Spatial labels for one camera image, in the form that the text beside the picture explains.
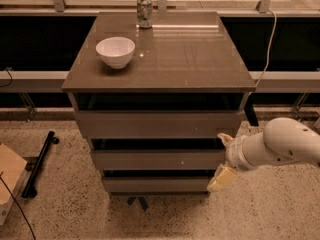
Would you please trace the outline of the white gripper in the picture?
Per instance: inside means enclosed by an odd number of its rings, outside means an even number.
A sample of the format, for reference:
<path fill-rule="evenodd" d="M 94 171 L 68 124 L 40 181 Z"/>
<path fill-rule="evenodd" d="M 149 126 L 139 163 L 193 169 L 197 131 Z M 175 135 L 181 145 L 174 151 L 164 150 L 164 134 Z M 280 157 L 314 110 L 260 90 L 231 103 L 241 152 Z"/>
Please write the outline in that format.
<path fill-rule="evenodd" d="M 231 184 L 238 177 L 235 169 L 242 172 L 257 169 L 257 166 L 249 162 L 243 151 L 244 141 L 247 139 L 246 135 L 233 138 L 228 134 L 219 133 L 217 137 L 226 147 L 225 157 L 230 166 L 228 164 L 220 164 L 217 167 L 213 178 L 207 186 L 209 192 L 221 191 L 224 187 Z"/>

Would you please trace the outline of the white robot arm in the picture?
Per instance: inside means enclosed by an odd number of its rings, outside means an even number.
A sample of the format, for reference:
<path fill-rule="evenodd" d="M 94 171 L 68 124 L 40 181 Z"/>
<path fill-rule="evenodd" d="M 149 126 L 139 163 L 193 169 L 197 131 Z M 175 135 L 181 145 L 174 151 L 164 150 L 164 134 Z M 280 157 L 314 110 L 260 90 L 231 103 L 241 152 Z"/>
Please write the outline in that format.
<path fill-rule="evenodd" d="M 219 133 L 226 148 L 225 162 L 220 164 L 207 185 L 209 192 L 221 191 L 232 183 L 239 172 L 259 166 L 283 166 L 293 163 L 320 165 L 320 135 L 291 118 L 269 121 L 262 132 L 231 137 Z"/>

